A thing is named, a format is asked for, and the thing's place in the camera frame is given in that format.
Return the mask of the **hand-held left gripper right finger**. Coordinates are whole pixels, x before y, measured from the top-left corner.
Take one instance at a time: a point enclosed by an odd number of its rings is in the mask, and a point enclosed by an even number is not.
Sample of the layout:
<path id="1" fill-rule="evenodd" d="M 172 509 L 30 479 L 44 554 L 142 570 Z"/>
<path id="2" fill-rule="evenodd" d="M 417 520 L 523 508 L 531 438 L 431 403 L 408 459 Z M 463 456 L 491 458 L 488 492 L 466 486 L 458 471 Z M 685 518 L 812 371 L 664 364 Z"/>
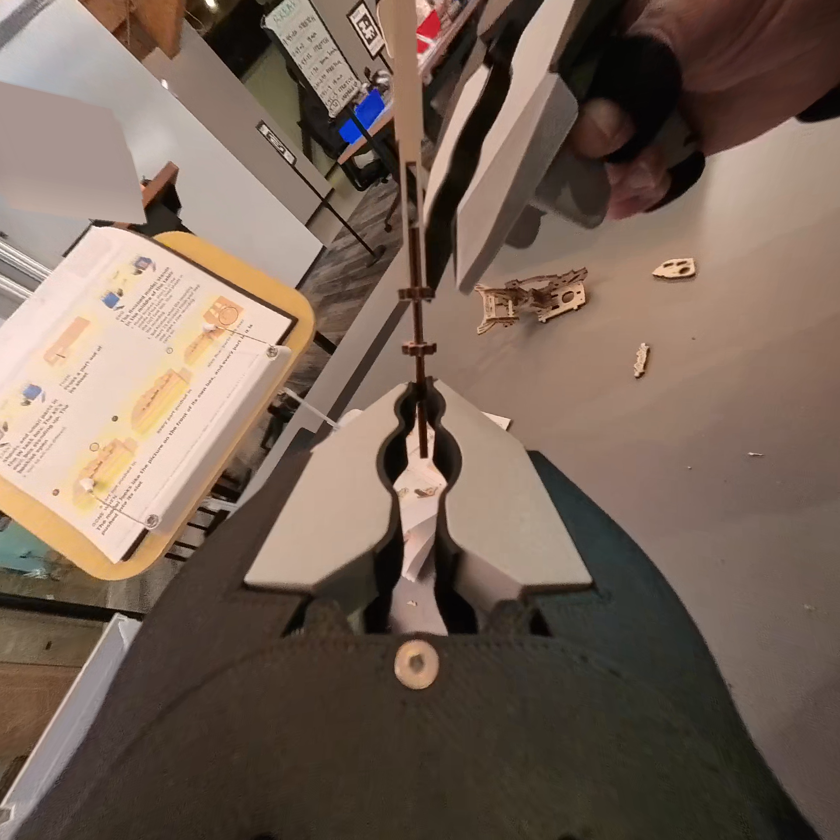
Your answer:
<path id="1" fill-rule="evenodd" d="M 434 598 L 445 624 L 502 602 L 592 588 L 592 575 L 525 447 L 442 380 L 427 381 L 434 465 L 445 479 Z"/>

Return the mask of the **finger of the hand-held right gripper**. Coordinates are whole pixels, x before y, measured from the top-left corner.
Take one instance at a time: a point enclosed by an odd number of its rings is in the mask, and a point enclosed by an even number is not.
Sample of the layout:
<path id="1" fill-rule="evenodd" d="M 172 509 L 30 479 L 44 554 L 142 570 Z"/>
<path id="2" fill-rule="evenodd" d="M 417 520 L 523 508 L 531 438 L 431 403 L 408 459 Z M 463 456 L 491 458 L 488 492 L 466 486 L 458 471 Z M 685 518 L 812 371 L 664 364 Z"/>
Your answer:
<path id="1" fill-rule="evenodd" d="M 441 139 L 427 191 L 427 237 L 450 235 L 498 115 L 499 66 L 483 64 L 467 80 Z"/>
<path id="2" fill-rule="evenodd" d="M 531 204 L 592 225 L 592 164 L 564 148 L 579 102 L 560 60 L 591 2 L 542 2 L 513 49 L 509 88 L 455 220 L 455 286 L 471 293 Z"/>

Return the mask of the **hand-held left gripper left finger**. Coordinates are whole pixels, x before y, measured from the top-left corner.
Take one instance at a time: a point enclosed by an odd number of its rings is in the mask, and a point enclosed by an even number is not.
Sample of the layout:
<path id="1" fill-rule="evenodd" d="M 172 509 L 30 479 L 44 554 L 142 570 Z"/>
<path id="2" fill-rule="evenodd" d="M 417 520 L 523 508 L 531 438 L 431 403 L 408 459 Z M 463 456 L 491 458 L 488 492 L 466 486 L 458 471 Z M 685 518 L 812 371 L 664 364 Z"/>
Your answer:
<path id="1" fill-rule="evenodd" d="M 392 630 L 404 555 L 395 483 L 416 409 L 415 385 L 400 384 L 308 454 L 245 575 L 250 590 L 290 597 L 284 630 L 302 630 L 316 604 Z"/>

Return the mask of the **partly built wooden model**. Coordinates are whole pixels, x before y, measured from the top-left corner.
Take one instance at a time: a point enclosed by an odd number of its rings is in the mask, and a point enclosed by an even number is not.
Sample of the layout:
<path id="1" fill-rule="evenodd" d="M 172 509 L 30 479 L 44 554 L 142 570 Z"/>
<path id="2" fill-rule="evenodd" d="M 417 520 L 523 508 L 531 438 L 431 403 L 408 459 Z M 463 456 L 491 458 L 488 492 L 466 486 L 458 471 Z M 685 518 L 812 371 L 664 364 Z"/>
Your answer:
<path id="1" fill-rule="evenodd" d="M 545 324 L 568 312 L 580 310 L 586 303 L 587 268 L 572 269 L 563 274 L 513 279 L 503 286 L 476 284 L 480 295 L 482 320 L 476 330 L 484 335 L 496 326 L 508 328 L 530 313 Z"/>

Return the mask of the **long wooden shaft with collars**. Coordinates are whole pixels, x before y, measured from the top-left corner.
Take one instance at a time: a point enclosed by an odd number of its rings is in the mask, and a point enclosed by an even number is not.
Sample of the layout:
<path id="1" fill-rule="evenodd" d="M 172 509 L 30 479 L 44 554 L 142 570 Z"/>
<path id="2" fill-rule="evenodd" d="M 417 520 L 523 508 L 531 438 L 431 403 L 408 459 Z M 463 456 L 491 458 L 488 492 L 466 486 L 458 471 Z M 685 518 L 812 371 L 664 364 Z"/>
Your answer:
<path id="1" fill-rule="evenodd" d="M 407 250 L 408 285 L 399 298 L 411 305 L 413 337 L 403 353 L 415 365 L 416 431 L 419 456 L 429 456 L 426 360 L 436 344 L 424 331 L 424 307 L 434 299 L 426 279 L 424 225 L 423 83 L 417 61 L 417 18 L 414 2 L 382 1 L 377 13 L 392 65 L 392 116 L 398 149 L 398 175 L 402 194 L 403 239 Z"/>

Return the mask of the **person's right hand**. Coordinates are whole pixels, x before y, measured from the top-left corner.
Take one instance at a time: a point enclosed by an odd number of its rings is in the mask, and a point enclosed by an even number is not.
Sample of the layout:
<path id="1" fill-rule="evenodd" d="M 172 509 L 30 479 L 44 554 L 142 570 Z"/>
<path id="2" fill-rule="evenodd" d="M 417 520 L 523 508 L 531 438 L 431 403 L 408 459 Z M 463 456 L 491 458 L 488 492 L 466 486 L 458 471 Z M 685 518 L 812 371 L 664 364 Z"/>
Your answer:
<path id="1" fill-rule="evenodd" d="M 626 2 L 568 142 L 604 162 L 606 217 L 623 219 L 700 178 L 696 156 L 669 167 L 655 140 L 672 112 L 710 157 L 789 119 L 837 118 L 838 82 L 838 1 Z"/>

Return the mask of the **blue plastic bin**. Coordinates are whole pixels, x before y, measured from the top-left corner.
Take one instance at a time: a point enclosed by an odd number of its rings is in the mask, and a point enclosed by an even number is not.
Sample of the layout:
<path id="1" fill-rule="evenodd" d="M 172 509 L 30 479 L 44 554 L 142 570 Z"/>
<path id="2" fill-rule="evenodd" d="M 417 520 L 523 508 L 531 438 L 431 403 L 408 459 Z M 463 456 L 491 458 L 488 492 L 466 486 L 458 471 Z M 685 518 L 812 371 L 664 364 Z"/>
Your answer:
<path id="1" fill-rule="evenodd" d="M 382 93 L 377 87 L 373 87 L 368 91 L 364 99 L 353 107 L 355 117 L 366 130 L 369 130 L 374 121 L 385 111 L 385 100 Z M 352 144 L 357 140 L 362 139 L 362 132 L 359 125 L 351 118 L 338 123 L 338 131 L 341 139 L 347 143 Z"/>

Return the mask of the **instruction booklet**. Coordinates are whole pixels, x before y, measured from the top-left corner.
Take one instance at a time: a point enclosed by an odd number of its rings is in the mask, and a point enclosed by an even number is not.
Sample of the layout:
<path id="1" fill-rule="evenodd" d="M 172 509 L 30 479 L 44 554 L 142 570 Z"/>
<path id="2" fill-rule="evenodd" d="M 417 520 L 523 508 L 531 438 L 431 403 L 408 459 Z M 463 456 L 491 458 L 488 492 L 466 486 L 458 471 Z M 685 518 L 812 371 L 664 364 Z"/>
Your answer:
<path id="1" fill-rule="evenodd" d="M 438 505 L 446 479 L 431 457 L 421 458 L 417 431 L 406 439 L 407 467 L 397 478 L 397 495 L 403 533 L 402 577 L 416 582 L 434 546 Z"/>

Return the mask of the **red plastic bin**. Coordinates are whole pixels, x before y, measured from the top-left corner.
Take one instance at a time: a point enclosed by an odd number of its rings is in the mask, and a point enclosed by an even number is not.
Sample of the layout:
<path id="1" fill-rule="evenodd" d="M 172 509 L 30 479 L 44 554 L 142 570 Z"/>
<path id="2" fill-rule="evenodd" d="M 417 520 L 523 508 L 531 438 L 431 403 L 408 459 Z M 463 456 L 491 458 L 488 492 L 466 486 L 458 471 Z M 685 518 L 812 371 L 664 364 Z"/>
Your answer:
<path id="1" fill-rule="evenodd" d="M 452 25 L 450 1 L 415 1 L 416 51 L 427 52 L 441 34 Z"/>

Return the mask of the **framed marker sign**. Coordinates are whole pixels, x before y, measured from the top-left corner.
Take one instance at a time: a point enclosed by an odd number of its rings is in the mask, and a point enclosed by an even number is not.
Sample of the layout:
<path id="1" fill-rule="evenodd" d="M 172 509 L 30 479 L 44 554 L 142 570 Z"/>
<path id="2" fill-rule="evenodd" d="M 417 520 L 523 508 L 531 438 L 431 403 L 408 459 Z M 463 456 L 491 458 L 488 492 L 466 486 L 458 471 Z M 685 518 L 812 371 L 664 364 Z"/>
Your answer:
<path id="1" fill-rule="evenodd" d="M 385 38 L 375 12 L 365 1 L 358 1 L 346 14 L 350 26 L 370 58 L 378 57 L 385 49 Z"/>

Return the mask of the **whiteboard with handwriting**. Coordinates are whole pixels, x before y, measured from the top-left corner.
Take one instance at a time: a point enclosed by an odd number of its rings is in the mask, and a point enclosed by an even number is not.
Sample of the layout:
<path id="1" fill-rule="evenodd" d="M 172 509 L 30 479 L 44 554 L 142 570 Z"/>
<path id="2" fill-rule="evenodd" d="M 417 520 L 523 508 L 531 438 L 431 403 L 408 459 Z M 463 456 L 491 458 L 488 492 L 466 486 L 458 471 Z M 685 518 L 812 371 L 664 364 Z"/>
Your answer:
<path id="1" fill-rule="evenodd" d="M 353 105 L 361 81 L 312 2 L 280 1 L 264 16 L 262 28 L 298 69 L 330 119 Z"/>

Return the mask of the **marker sign on pole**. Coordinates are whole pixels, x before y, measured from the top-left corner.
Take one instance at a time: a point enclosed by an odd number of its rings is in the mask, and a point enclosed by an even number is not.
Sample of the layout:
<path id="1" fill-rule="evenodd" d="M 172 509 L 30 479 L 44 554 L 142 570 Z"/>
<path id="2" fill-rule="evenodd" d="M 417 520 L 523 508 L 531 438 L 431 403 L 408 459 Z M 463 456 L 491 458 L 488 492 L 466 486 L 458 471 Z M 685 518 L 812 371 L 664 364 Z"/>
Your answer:
<path id="1" fill-rule="evenodd" d="M 292 172 L 304 183 L 309 191 L 318 199 L 318 208 L 316 211 L 326 209 L 340 225 L 351 234 L 353 239 L 362 246 L 364 251 L 369 255 L 368 265 L 375 265 L 382 259 L 385 253 L 385 247 L 379 246 L 377 248 L 371 247 L 362 236 L 350 225 L 349 221 L 345 219 L 330 203 L 327 195 L 321 194 L 317 187 L 312 184 L 309 179 L 299 171 L 298 158 L 291 152 L 280 139 L 279 135 L 268 125 L 265 120 L 260 120 L 256 125 L 256 130 L 259 134 L 272 146 L 272 148 L 283 158 L 289 165 Z"/>

